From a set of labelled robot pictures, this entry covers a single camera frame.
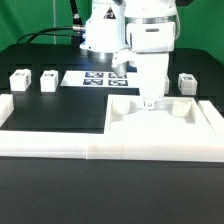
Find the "white block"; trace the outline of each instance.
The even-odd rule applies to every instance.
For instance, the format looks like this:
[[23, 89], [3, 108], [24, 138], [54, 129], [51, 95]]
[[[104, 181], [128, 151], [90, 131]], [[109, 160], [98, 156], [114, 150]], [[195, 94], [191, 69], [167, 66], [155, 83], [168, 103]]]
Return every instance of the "white block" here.
[[11, 91], [26, 91], [31, 84], [31, 71], [28, 69], [18, 69], [9, 79]]
[[183, 95], [196, 95], [198, 82], [192, 74], [179, 74], [178, 87]]
[[41, 92], [55, 92], [58, 86], [58, 71], [44, 71], [40, 78]]
[[0, 127], [14, 110], [13, 97], [11, 94], [0, 95]]

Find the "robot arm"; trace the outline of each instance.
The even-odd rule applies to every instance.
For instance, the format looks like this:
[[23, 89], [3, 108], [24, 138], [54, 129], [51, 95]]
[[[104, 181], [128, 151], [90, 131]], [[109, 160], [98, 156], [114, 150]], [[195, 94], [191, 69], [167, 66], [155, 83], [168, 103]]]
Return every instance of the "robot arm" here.
[[127, 62], [137, 67], [140, 95], [152, 101], [164, 96], [169, 52], [174, 49], [177, 15], [175, 0], [125, 0], [127, 49], [114, 54], [112, 69], [118, 77]]

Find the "white plastic base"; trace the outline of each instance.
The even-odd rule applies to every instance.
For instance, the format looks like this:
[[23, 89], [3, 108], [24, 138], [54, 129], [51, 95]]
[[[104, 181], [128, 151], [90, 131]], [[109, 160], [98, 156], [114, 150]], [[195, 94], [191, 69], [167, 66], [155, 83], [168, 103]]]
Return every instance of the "white plastic base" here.
[[[105, 134], [0, 131], [0, 156], [224, 162], [224, 119], [209, 101], [198, 106], [187, 98], [191, 113], [178, 118], [172, 115], [176, 98], [146, 111], [141, 97], [122, 96], [124, 113], [114, 115], [114, 97], [119, 100], [109, 97]], [[116, 121], [126, 127], [111, 130]]]
[[14, 110], [13, 97], [10, 94], [0, 95], [0, 127]]

